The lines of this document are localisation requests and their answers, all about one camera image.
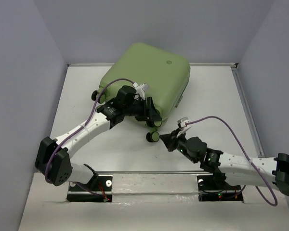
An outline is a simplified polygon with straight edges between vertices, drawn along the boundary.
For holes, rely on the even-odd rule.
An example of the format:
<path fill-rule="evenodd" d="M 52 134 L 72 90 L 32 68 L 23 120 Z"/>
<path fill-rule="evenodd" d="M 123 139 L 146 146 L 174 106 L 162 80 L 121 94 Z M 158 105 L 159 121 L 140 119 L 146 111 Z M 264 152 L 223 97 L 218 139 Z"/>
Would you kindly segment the green hard-shell suitcase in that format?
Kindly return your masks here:
<path fill-rule="evenodd" d="M 190 64 L 183 56 L 145 43 L 132 44 L 102 77 L 99 88 L 91 99 L 104 103 L 116 97 L 128 80 L 148 84 L 145 97 L 152 97 L 150 107 L 155 107 L 161 121 L 138 122 L 150 128 L 148 142 L 159 140 L 158 128 L 166 123 L 171 112 L 178 107 L 190 78 Z"/>

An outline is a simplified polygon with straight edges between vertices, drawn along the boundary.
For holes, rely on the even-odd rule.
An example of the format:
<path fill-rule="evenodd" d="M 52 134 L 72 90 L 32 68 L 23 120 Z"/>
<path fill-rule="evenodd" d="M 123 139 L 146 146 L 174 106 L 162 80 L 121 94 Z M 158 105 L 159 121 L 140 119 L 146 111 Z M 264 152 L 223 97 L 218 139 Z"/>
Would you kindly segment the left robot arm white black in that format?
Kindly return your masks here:
<path fill-rule="evenodd" d="M 145 97 L 148 84 L 122 86 L 116 97 L 99 107 L 94 107 L 87 121 L 54 139 L 44 138 L 39 146 L 35 167 L 45 180 L 54 186 L 69 181 L 92 190 L 98 182 L 98 173 L 87 164 L 71 163 L 71 157 L 93 138 L 121 123 L 126 117 L 146 122 L 148 126 L 160 125 L 162 118 L 152 97 Z"/>

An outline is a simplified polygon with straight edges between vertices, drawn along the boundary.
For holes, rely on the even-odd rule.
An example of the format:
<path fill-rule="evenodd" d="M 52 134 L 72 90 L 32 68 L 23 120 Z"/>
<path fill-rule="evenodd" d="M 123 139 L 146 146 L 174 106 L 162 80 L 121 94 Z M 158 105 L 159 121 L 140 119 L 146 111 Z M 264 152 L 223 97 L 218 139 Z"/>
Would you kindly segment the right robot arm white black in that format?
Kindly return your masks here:
<path fill-rule="evenodd" d="M 212 183 L 222 189 L 227 185 L 250 185 L 280 191 L 289 197 L 289 155 L 250 158 L 209 148 L 199 137 L 186 138 L 179 129 L 163 134 L 160 139 L 169 152 L 175 150 L 192 163 L 213 174 Z"/>

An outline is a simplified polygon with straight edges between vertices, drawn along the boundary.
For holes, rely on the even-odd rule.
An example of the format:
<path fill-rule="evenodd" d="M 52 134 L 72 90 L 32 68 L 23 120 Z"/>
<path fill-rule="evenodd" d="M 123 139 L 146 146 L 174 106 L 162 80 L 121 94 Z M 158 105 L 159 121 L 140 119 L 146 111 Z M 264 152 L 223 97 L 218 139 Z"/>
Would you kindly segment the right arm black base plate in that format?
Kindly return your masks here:
<path fill-rule="evenodd" d="M 240 185 L 231 186 L 228 183 L 218 185 L 214 182 L 213 175 L 197 176 L 197 186 L 200 202 L 243 202 Z"/>

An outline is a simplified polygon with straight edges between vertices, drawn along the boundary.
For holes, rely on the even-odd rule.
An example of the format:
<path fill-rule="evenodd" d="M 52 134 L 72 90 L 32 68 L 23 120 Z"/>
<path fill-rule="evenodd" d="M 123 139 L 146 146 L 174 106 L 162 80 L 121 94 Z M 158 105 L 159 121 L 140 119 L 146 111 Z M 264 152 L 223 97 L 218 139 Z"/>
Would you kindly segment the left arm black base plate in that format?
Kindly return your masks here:
<path fill-rule="evenodd" d="M 112 202 L 113 175 L 99 175 L 98 182 L 92 189 L 86 189 L 83 185 L 70 183 L 66 199 L 69 202 L 79 203 L 111 203 Z"/>

